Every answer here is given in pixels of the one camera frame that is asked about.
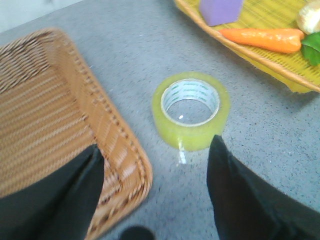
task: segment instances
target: toy carrot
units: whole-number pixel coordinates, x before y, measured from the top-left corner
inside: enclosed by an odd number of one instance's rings
[[[294,53],[300,50],[304,33],[295,28],[256,29],[230,28],[219,32],[238,44],[251,45],[278,53]]]

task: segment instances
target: speckled gray surface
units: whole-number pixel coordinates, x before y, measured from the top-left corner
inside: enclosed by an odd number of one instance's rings
[[[8,43],[43,27],[65,30],[78,46],[153,165],[146,201],[102,237],[131,225],[158,240],[218,239],[206,187],[208,150],[178,165],[153,124],[151,98],[166,77],[199,71],[219,79],[232,107],[223,134],[244,164],[287,195],[320,211],[320,97],[291,93],[211,39],[172,0],[84,0],[0,34]]]

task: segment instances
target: packing tape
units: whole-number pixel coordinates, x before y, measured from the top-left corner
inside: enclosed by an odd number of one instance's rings
[[[186,124],[171,118],[168,109],[181,100],[197,100],[212,115],[205,121]],[[186,151],[209,147],[214,135],[221,135],[230,110],[226,88],[215,78],[200,72],[182,72],[165,79],[155,90],[152,113],[159,135],[169,145]]]

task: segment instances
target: wicker basket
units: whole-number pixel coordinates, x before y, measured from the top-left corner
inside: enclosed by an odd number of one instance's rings
[[[149,160],[66,34],[46,28],[0,48],[0,197],[46,177],[93,143],[104,156],[105,179],[87,240],[147,196]]]
[[[312,66],[301,52],[283,54],[254,46],[234,43],[218,30],[224,28],[298,28],[296,15],[306,4],[305,0],[244,0],[238,21],[210,27],[199,12],[200,0],[174,0],[178,8],[199,27],[223,45],[260,70],[286,84],[291,91],[320,93],[320,65]]]

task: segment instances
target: green leaf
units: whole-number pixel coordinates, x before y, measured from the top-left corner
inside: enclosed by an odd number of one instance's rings
[[[310,34],[301,41],[301,52],[311,65],[320,64],[320,32]]]

